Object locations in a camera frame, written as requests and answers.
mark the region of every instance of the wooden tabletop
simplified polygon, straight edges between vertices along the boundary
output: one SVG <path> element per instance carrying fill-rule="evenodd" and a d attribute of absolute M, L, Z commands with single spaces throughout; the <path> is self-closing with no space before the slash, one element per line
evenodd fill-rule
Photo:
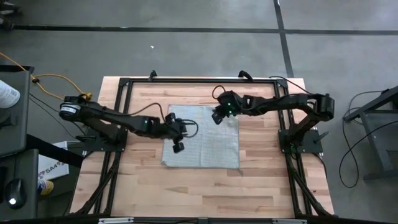
<path fill-rule="evenodd" d="M 114 107 L 120 77 L 104 77 L 98 102 Z M 290 79 L 304 87 L 301 78 Z M 167 114 L 169 105 L 216 105 L 211 97 L 215 83 L 135 83 L 129 113 L 158 102 Z M 274 96 L 274 87 L 266 84 L 222 84 L 227 91 L 266 98 Z M 289 85 L 290 93 L 302 90 Z M 295 122 L 305 113 L 294 110 Z M 140 114 L 160 116 L 150 107 Z M 114 193 L 112 216 L 129 217 L 294 217 L 285 157 L 280 152 L 277 112 L 262 116 L 239 116 L 240 168 L 176 169 L 161 164 L 163 140 L 129 133 L 122 153 Z M 77 211 L 98 186 L 103 152 L 86 158 L 81 167 L 71 212 Z M 333 213 L 325 171 L 312 154 L 302 155 L 307 185 L 318 201 Z M 104 208 L 108 187 L 103 197 Z M 301 190 L 300 208 L 304 212 Z"/>

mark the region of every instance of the wire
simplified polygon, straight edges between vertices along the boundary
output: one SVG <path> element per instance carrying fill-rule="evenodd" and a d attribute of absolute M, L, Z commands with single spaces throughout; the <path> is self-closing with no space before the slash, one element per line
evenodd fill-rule
<path fill-rule="evenodd" d="M 72 138 L 76 139 L 72 134 L 69 133 L 68 129 L 67 129 L 57 118 L 55 118 L 54 116 L 52 116 L 52 114 L 50 114 L 50 112 L 48 112 L 46 109 L 44 109 L 44 108 L 43 108 L 42 106 L 40 106 L 38 103 L 36 103 L 32 98 L 30 98 L 30 100 L 31 100 L 34 104 L 36 104 L 38 107 L 42 108 L 42 109 L 43 109 L 48 115 L 50 115 L 58 124 L 60 124 L 60 125 L 64 128 L 64 130 L 65 130 Z"/>
<path fill-rule="evenodd" d="M 362 94 L 367 94 L 367 93 L 381 93 L 381 92 L 383 92 L 383 91 L 384 91 L 384 90 L 377 90 L 377 91 L 365 91 L 365 92 L 362 92 L 362 93 L 358 93 L 357 95 L 355 95 L 354 97 L 352 97 L 352 99 L 349 101 L 348 111 L 351 111 L 351 105 L 353 104 L 353 101 L 354 101 L 354 99 L 355 99 L 357 96 L 360 96 L 360 95 L 362 95 Z M 362 123 L 359 122 L 359 121 L 353 120 L 353 122 L 356 123 L 356 124 L 362 125 Z"/>
<path fill-rule="evenodd" d="M 345 127 L 345 126 L 344 126 L 344 123 L 345 123 L 345 122 L 344 122 L 344 120 L 342 119 L 343 136 L 344 136 L 344 139 L 346 140 L 346 143 L 347 143 L 348 148 L 351 148 L 351 146 L 349 146 L 349 142 L 348 142 L 348 139 L 347 139 L 346 131 L 345 131 L 345 128 L 344 128 L 344 127 Z M 358 162 L 356 161 L 355 155 L 354 155 L 354 153 L 353 153 L 352 151 L 351 151 L 351 155 L 353 156 L 354 163 L 355 163 L 355 169 L 356 169 L 356 180 L 355 180 L 354 185 L 352 185 L 352 186 L 346 185 L 346 184 L 344 183 L 344 181 L 343 181 L 343 178 L 341 177 L 341 168 L 339 168 L 339 171 L 338 171 L 338 174 L 339 174 L 339 176 L 340 176 L 340 181 L 341 181 L 341 183 L 342 183 L 345 187 L 347 187 L 347 188 L 353 188 L 353 187 L 355 187 L 356 184 L 358 183 L 358 180 L 359 180 Z"/>
<path fill-rule="evenodd" d="M 340 181 L 341 181 L 341 183 L 342 183 L 345 187 L 351 189 L 351 188 L 355 187 L 355 186 L 358 184 L 358 180 L 359 180 L 358 163 L 356 162 L 356 159 L 355 159 L 354 154 L 353 154 L 353 152 L 352 152 L 353 148 L 354 148 L 356 145 L 358 145 L 363 139 L 365 139 L 366 137 L 368 137 L 369 135 L 371 135 L 373 132 L 375 132 L 375 131 L 377 131 L 378 129 L 381 129 L 381 128 L 383 128 L 383 127 L 386 127 L 386 126 L 388 126 L 388 125 L 390 125 L 390 124 L 394 124 L 394 123 L 398 123 L 398 121 L 393 121 L 393 122 L 384 124 L 384 125 L 382 125 L 382 126 L 376 128 L 376 129 L 374 129 L 373 131 L 367 133 L 367 135 L 363 136 L 359 141 L 357 141 L 353 146 L 350 147 L 350 146 L 349 146 L 349 143 L 348 143 L 348 140 L 347 140 L 347 137 L 346 137 L 346 134 L 345 134 L 345 131 L 344 131 L 344 121 L 343 121 L 343 134 L 344 134 L 344 137 L 345 137 L 345 139 L 346 139 L 347 145 L 349 146 L 349 150 L 344 154 L 343 158 L 341 158 L 340 165 L 339 165 L 339 168 L 338 168 L 338 173 L 339 173 Z M 351 153 L 351 154 L 353 155 L 353 158 L 354 158 L 354 161 L 355 161 L 355 165 L 356 165 L 356 173 L 357 173 L 355 183 L 354 183 L 353 185 L 351 185 L 351 186 L 346 185 L 346 184 L 344 183 L 344 181 L 343 181 L 343 178 L 341 177 L 341 165 L 342 165 L 342 163 L 343 163 L 343 161 L 344 161 L 344 158 L 347 156 L 348 153 Z"/>
<path fill-rule="evenodd" d="M 326 170 L 325 162 L 323 161 L 323 159 L 317 153 L 313 153 L 313 155 L 318 157 L 319 161 L 321 161 L 321 163 L 323 165 L 323 169 L 325 170 L 325 176 L 326 176 L 326 179 L 327 179 L 328 178 L 328 172 Z"/>
<path fill-rule="evenodd" d="M 36 96 L 34 96 L 33 94 L 29 93 L 29 95 L 33 98 L 35 98 L 36 100 L 40 101 L 42 104 L 44 104 L 45 106 L 47 106 L 48 108 L 50 108 L 51 110 L 53 110 L 54 112 L 59 113 L 59 111 L 57 111 L 56 109 L 52 108 L 50 105 L 44 103 L 41 99 L 37 98 Z M 86 133 L 79 127 L 79 125 L 77 125 L 76 123 L 72 122 L 73 125 L 75 125 L 82 133 L 83 135 L 86 135 Z"/>
<path fill-rule="evenodd" d="M 47 106 L 48 108 L 50 108 L 51 110 L 59 113 L 59 111 L 57 111 L 56 109 L 52 108 L 50 105 L 44 103 L 41 99 L 37 98 L 36 96 L 34 96 L 33 94 L 29 93 L 29 95 L 33 98 L 35 98 L 37 101 L 41 102 L 42 104 L 44 104 L 45 106 Z"/>
<path fill-rule="evenodd" d="M 215 100 L 217 100 L 217 98 L 214 97 L 214 91 L 216 91 L 216 89 L 217 89 L 218 87 L 221 87 L 221 88 L 224 90 L 224 93 L 226 92 L 226 91 L 225 91 L 225 88 L 224 88 L 222 85 L 218 85 L 218 86 L 214 87 L 213 91 L 211 92 L 211 96 L 212 96 L 213 99 L 215 99 Z"/>
<path fill-rule="evenodd" d="M 26 69 L 20 65 L 19 63 L 17 63 L 16 61 L 14 61 L 13 59 L 11 59 L 10 57 L 8 57 L 7 55 L 3 54 L 0 52 L 0 55 L 3 56 L 4 58 L 10 60 L 12 63 L 16 64 L 19 68 L 21 68 L 23 71 L 26 71 Z M 63 75 L 58 75 L 58 74 L 41 74 L 41 75 L 37 75 L 37 76 L 33 76 L 30 75 L 30 79 L 31 80 L 35 80 L 37 77 L 49 77 L 49 76 L 53 76 L 53 77 L 59 77 L 59 78 L 63 78 L 66 81 L 68 81 L 70 84 L 72 84 L 81 94 L 84 94 L 87 96 L 88 99 L 91 99 L 91 97 L 93 96 L 92 93 L 85 93 L 83 92 L 74 82 L 72 82 L 69 78 L 63 76 Z M 47 90 L 44 89 L 44 87 L 39 83 L 39 82 L 34 82 L 37 86 L 39 86 L 39 88 L 46 94 L 53 96 L 55 98 L 58 98 L 60 100 L 63 100 L 63 98 L 61 96 L 55 95 L 53 93 L 48 92 Z"/>
<path fill-rule="evenodd" d="M 166 122 L 166 121 L 165 121 L 165 118 L 164 118 L 164 115 L 163 115 L 162 106 L 161 106 L 159 103 L 151 103 L 151 104 L 145 106 L 143 109 L 140 109 L 139 111 L 136 111 L 136 112 L 134 112 L 134 113 L 129 113 L 129 114 L 122 114 L 122 113 L 118 113 L 118 112 L 104 111 L 104 110 L 101 110 L 101 109 L 92 108 L 92 107 L 90 107 L 90 106 L 83 105 L 83 104 L 79 104 L 79 103 L 78 103 L 77 105 L 78 105 L 78 106 L 81 106 L 81 107 L 85 107 L 85 108 L 90 108 L 90 109 L 92 109 L 92 110 L 100 111 L 100 112 L 102 112 L 102 113 L 115 115 L 115 116 L 132 116 L 132 115 L 138 114 L 138 113 L 140 113 L 140 112 L 143 112 L 144 110 L 148 109 L 148 108 L 151 107 L 151 106 L 157 105 L 157 106 L 160 108 L 160 114 L 162 115 L 163 121 Z"/>
<path fill-rule="evenodd" d="M 284 80 L 286 80 L 286 81 L 290 82 L 291 84 L 297 86 L 299 89 L 303 90 L 304 92 L 306 92 L 306 93 L 308 93 L 308 94 L 310 94 L 310 95 L 314 95 L 313 93 L 310 93 L 310 92 L 307 91 L 306 89 L 302 88 L 301 86 L 297 85 L 296 83 L 290 81 L 289 79 L 287 79 L 287 78 L 285 78 L 285 77 L 280 77 L 280 76 L 277 76 L 277 75 L 273 75 L 273 76 L 271 76 L 271 77 L 269 77 L 269 78 L 275 78 L 275 77 L 276 77 L 276 78 L 283 78 Z"/>
<path fill-rule="evenodd" d="M 198 125 L 198 123 L 197 123 L 196 121 L 194 121 L 194 120 L 191 120 L 191 119 L 182 119 L 182 121 L 191 121 L 191 122 L 192 122 L 191 124 L 189 124 L 189 123 L 184 123 L 184 124 L 185 124 L 185 125 L 196 125 L 196 126 L 197 126 L 197 130 L 195 131 L 194 134 L 192 134 L 191 136 L 185 136 L 186 138 L 193 138 L 193 137 L 195 137 L 195 136 L 198 134 L 198 132 L 199 132 L 199 125 Z"/>

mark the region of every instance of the computer mouse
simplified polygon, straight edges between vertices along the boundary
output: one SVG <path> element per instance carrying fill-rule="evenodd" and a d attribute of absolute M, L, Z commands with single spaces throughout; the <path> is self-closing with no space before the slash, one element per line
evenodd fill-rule
<path fill-rule="evenodd" d="M 26 203 L 25 187 L 22 179 L 13 179 L 4 189 L 4 198 L 12 209 L 20 209 Z"/>

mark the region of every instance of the metal stand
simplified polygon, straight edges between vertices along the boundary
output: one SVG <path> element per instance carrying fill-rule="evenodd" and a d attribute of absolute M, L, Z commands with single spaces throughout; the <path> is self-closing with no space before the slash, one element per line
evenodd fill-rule
<path fill-rule="evenodd" d="M 287 141 L 289 130 L 279 130 L 279 144 L 283 153 L 321 153 L 323 152 L 318 130 L 309 130 L 305 135 L 301 145 L 292 147 Z"/>
<path fill-rule="evenodd" d="M 376 99 L 343 118 L 346 122 L 350 122 L 355 118 L 361 118 L 366 134 L 369 135 L 368 141 L 371 147 L 377 152 L 377 158 L 379 159 L 382 171 L 380 173 L 365 175 L 363 177 L 364 180 L 398 177 L 398 169 L 394 168 L 388 155 L 388 153 L 392 151 L 398 152 L 398 149 L 396 148 L 396 143 L 398 143 L 398 141 L 396 141 L 398 123 L 396 123 L 396 125 L 391 124 L 371 133 L 382 125 L 398 121 L 397 110 L 376 110 L 381 106 L 396 100 L 397 97 L 398 86 L 386 91 Z"/>
<path fill-rule="evenodd" d="M 127 131 L 122 133 L 121 138 L 125 139 Z M 93 152 L 123 152 L 124 142 L 117 142 L 116 144 L 110 144 L 105 142 L 101 137 L 101 134 L 89 129 L 86 136 L 77 136 L 77 139 L 85 144 L 85 148 L 90 149 Z"/>

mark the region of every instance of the yellow cable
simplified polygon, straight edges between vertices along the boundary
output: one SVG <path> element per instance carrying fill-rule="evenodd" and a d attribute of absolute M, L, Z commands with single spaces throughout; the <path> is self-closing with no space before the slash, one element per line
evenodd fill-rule
<path fill-rule="evenodd" d="M 6 59 L 10 60 L 12 63 L 16 64 L 18 67 L 20 67 L 23 71 L 26 71 L 26 69 L 24 67 L 22 67 L 22 65 L 20 65 L 19 63 L 17 63 L 16 61 L 14 61 L 13 59 L 11 59 L 10 57 L 8 57 L 7 55 L 3 54 L 0 52 L 0 55 L 5 57 Z M 59 78 L 63 78 L 66 81 L 68 81 L 70 84 L 72 84 L 81 94 L 86 95 L 87 99 L 90 100 L 91 97 L 93 96 L 91 93 L 85 93 L 83 92 L 74 82 L 72 82 L 69 78 L 64 77 L 63 75 L 58 75 L 58 74 L 40 74 L 40 75 L 36 75 L 35 77 L 33 75 L 30 75 L 30 79 L 35 79 L 37 77 L 59 77 Z M 61 96 L 57 96 L 53 93 L 48 92 L 47 90 L 44 89 L 44 87 L 40 84 L 40 83 L 35 83 L 37 86 L 39 86 L 39 88 L 46 94 L 53 96 L 55 98 L 58 98 L 60 100 L 63 100 L 63 98 Z"/>

